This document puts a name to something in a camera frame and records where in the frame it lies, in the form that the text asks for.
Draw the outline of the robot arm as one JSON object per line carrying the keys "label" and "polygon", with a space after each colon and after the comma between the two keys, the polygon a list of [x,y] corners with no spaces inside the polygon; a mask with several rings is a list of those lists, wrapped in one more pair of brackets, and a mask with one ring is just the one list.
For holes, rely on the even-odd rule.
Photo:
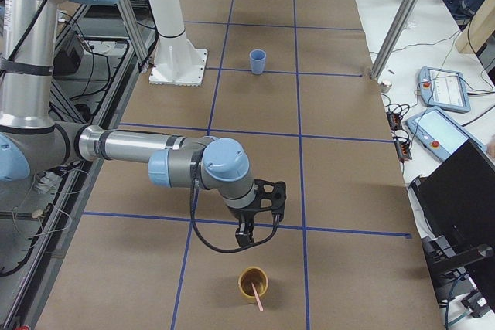
{"label": "robot arm", "polygon": [[114,5],[119,0],[5,0],[1,54],[1,179],[26,179],[68,162],[104,158],[142,162],[156,185],[216,189],[236,217],[239,250],[256,246],[256,214],[278,227],[284,182],[255,179],[242,145],[231,138],[188,138],[55,121],[49,114],[57,13],[63,2]]}

